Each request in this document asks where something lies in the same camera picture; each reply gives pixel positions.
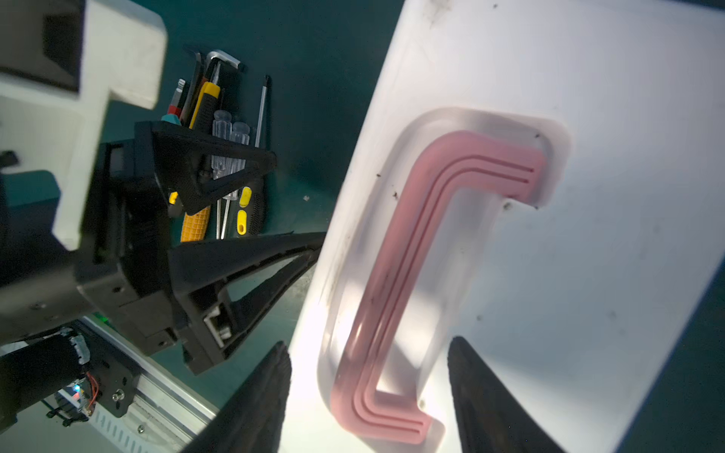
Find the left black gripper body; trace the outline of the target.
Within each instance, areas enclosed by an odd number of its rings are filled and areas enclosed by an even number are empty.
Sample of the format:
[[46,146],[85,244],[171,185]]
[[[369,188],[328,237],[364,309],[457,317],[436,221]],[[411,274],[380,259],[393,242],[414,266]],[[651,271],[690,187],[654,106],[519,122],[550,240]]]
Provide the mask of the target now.
[[80,243],[66,249],[52,226],[55,200],[12,208],[1,196],[1,342],[51,332],[101,313],[147,355],[171,347],[170,221],[156,175],[153,122],[128,141],[102,143]]

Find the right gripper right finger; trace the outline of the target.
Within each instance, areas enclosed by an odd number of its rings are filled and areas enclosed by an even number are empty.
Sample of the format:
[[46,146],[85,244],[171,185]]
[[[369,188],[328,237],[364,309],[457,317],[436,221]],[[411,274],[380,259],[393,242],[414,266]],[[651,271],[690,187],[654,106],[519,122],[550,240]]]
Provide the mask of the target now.
[[560,452],[463,337],[447,353],[449,382],[464,452]]

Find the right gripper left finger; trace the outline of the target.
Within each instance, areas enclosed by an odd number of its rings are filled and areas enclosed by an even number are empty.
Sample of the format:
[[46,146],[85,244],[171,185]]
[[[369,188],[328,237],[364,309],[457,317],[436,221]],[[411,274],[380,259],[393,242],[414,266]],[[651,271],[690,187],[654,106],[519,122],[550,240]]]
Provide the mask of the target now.
[[186,452],[277,452],[281,442],[292,362],[276,343]]

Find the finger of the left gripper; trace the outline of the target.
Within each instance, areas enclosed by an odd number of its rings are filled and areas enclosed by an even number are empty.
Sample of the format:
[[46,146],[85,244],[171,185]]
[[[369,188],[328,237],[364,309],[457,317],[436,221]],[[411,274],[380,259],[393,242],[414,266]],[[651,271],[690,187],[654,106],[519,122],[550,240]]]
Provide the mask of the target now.
[[277,168],[277,155],[168,122],[149,124],[160,188],[196,214]]
[[326,232],[183,243],[168,251],[175,331],[188,369],[226,362],[316,263]]

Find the yellow black small screwdriver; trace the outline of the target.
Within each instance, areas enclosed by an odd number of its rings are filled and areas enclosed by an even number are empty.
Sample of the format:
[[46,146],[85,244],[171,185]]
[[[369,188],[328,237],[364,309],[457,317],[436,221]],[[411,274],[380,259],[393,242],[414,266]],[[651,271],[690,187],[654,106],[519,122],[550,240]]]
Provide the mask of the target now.
[[[264,130],[264,118],[266,99],[271,85],[271,77],[266,75],[262,83],[262,93],[258,114],[258,121],[255,130],[256,148],[262,146],[262,131]],[[264,192],[264,177],[259,177],[249,182],[242,191],[239,200],[239,210],[236,216],[236,232],[240,237],[253,236],[262,232],[266,213],[266,198]]]

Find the white blue tool box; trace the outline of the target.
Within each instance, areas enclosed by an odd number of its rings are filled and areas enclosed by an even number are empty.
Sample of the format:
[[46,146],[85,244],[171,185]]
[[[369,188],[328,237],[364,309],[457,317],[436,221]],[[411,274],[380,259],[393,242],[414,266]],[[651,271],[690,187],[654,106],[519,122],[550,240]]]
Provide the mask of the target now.
[[678,1],[408,1],[292,339],[283,452],[404,452],[330,391],[418,155],[471,130],[543,149],[536,200],[460,192],[381,389],[461,448],[464,337],[567,452],[613,452],[724,258],[724,11]]

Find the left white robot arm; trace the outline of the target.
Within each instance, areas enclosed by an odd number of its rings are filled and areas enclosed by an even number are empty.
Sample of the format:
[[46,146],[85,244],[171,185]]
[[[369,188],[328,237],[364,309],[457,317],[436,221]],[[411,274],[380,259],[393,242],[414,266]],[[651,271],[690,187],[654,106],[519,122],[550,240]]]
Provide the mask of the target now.
[[105,314],[145,354],[222,364],[317,261],[321,232],[173,245],[188,214],[271,173],[276,155],[214,137],[211,113],[102,143],[111,100],[152,109],[167,34],[130,1],[1,5],[1,173],[45,171],[55,203],[1,211],[1,340]]

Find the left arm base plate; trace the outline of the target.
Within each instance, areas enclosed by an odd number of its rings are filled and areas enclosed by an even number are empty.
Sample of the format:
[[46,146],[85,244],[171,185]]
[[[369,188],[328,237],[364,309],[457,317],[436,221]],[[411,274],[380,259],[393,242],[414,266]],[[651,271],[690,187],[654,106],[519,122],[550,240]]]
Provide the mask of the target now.
[[73,322],[71,329],[83,338],[89,352],[82,367],[96,387],[94,404],[116,418],[123,417],[136,396],[141,367],[85,324]]

